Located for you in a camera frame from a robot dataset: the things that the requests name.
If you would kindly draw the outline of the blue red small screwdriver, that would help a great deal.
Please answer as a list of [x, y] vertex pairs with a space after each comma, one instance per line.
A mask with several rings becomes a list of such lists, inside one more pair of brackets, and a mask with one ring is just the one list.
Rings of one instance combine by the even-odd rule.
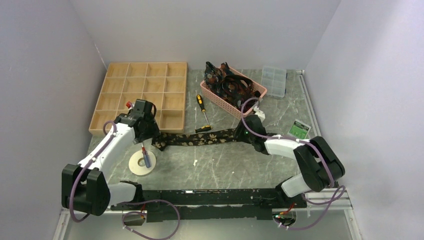
[[140, 144], [141, 144], [141, 151], [142, 151], [145, 167], [149, 169], [152, 166], [149, 154], [144, 146], [144, 143], [141, 142]]

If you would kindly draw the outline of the green screw bit box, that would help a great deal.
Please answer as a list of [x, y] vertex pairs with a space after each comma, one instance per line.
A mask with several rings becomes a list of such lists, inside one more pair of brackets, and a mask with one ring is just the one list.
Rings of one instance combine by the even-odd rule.
[[288, 135], [297, 139], [307, 139], [312, 127], [301, 120], [295, 119], [288, 131]]

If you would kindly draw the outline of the pink plastic basket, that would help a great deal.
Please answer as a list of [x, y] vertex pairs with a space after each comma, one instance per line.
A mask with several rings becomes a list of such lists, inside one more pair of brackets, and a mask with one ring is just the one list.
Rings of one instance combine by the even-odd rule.
[[258, 98], [261, 101], [268, 91], [266, 87], [228, 66], [227, 63], [216, 67], [206, 62], [200, 87], [204, 97], [237, 119], [251, 114], [257, 103], [251, 101], [241, 110], [245, 101], [249, 98]]

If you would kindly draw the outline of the upper black yellow screwdriver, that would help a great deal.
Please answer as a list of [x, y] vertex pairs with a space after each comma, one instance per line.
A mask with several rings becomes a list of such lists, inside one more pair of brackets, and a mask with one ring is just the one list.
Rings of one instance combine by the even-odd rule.
[[202, 98], [202, 96], [200, 94], [197, 94], [196, 95], [196, 101], [197, 101], [197, 103], [198, 103], [201, 111], [203, 112], [203, 115], [205, 117], [205, 120], [206, 120], [207, 125], [210, 125], [209, 120], [208, 120], [208, 117], [206, 115], [206, 109], [205, 109], [205, 106], [204, 106], [204, 100], [203, 100], [203, 98]]

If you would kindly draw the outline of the white tape roll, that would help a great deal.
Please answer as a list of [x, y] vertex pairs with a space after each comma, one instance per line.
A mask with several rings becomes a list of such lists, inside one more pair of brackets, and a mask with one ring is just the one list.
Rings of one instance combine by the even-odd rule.
[[157, 159], [154, 153], [150, 150], [146, 152], [149, 158], [150, 167], [146, 166], [142, 150], [136, 151], [129, 159], [129, 170], [137, 176], [146, 176], [150, 174], [157, 165]]

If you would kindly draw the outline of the pile of patterned ties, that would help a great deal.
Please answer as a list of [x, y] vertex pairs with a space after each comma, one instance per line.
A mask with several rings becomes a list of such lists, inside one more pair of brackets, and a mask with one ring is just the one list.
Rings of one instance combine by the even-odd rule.
[[243, 103], [250, 98], [258, 98], [261, 93], [254, 88], [251, 79], [235, 74], [224, 62], [215, 67], [211, 62], [205, 63], [204, 81], [206, 87], [216, 96], [241, 110]]

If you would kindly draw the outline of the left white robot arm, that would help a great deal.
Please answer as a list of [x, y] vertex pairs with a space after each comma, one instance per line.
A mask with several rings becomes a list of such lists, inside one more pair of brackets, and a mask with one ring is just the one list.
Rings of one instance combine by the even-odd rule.
[[159, 136], [155, 120], [156, 106], [147, 100], [137, 99], [127, 113], [107, 121], [109, 127], [103, 140], [77, 164], [67, 164], [61, 173], [61, 205], [86, 215], [100, 216], [108, 207], [125, 204], [131, 210], [144, 203], [140, 183], [122, 180], [108, 184], [112, 164], [130, 145]]

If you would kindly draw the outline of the lower black yellow screwdriver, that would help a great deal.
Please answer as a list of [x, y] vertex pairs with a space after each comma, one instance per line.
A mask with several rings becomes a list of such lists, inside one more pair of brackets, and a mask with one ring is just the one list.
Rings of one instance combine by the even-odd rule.
[[195, 133], [203, 133], [203, 132], [208, 132], [212, 129], [212, 127], [210, 125], [204, 125], [200, 128], [195, 129]]

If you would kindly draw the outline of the black gold patterned tie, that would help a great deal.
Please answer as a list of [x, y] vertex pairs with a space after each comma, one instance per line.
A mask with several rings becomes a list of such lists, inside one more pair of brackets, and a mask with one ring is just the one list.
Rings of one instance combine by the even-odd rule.
[[235, 136], [235, 130], [235, 128], [228, 128], [194, 134], [161, 132], [158, 136], [152, 138], [151, 145], [160, 151], [164, 151], [168, 146], [194, 147], [238, 142], [239, 140]]

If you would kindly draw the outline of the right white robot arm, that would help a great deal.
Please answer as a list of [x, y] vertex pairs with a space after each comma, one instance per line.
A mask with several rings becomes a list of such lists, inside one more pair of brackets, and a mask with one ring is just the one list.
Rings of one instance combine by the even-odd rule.
[[298, 139], [270, 133], [257, 115], [242, 118], [234, 131], [234, 138], [251, 144], [264, 155], [278, 155], [296, 161], [300, 173], [276, 187], [279, 191], [275, 200], [282, 208], [289, 207], [300, 194], [320, 192], [333, 186], [346, 173], [344, 165], [323, 137]]

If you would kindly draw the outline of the clear plastic organizer box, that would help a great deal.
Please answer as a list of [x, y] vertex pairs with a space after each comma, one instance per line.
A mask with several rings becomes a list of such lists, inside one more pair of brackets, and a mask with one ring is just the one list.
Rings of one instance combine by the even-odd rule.
[[286, 94], [287, 70], [272, 66], [262, 68], [261, 85], [267, 89], [267, 95], [283, 98]]

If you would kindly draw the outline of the wooden compartment tray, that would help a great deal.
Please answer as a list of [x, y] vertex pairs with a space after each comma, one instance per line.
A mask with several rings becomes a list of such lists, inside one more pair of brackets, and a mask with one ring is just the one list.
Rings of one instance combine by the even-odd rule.
[[88, 128], [102, 136], [104, 123], [127, 113], [137, 99], [152, 102], [165, 133], [184, 132], [188, 64], [186, 62], [112, 62]]

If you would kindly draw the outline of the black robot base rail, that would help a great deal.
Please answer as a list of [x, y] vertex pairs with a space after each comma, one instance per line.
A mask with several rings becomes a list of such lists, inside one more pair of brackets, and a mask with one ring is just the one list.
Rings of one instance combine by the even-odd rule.
[[287, 197], [276, 188], [144, 190], [142, 202], [135, 206], [119, 203], [113, 211], [146, 210], [149, 223], [167, 220], [241, 219], [271, 220], [288, 208], [305, 209], [300, 195]]

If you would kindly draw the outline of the black yellow screwdriver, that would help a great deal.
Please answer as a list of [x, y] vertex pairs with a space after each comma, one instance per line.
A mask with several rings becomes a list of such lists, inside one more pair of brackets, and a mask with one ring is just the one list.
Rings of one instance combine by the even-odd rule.
[[200, 94], [197, 94], [196, 95], [196, 101], [197, 101], [197, 103], [198, 103], [201, 111], [203, 112], [203, 115], [205, 117], [205, 120], [206, 120], [207, 125], [210, 125], [209, 120], [208, 120], [208, 117], [206, 115], [206, 109], [205, 109], [205, 106], [204, 106], [204, 100], [203, 100], [203, 98], [202, 98], [202, 96]]
[[195, 129], [195, 133], [203, 133], [203, 132], [208, 132], [212, 129], [212, 127], [210, 125], [204, 125], [200, 128]]

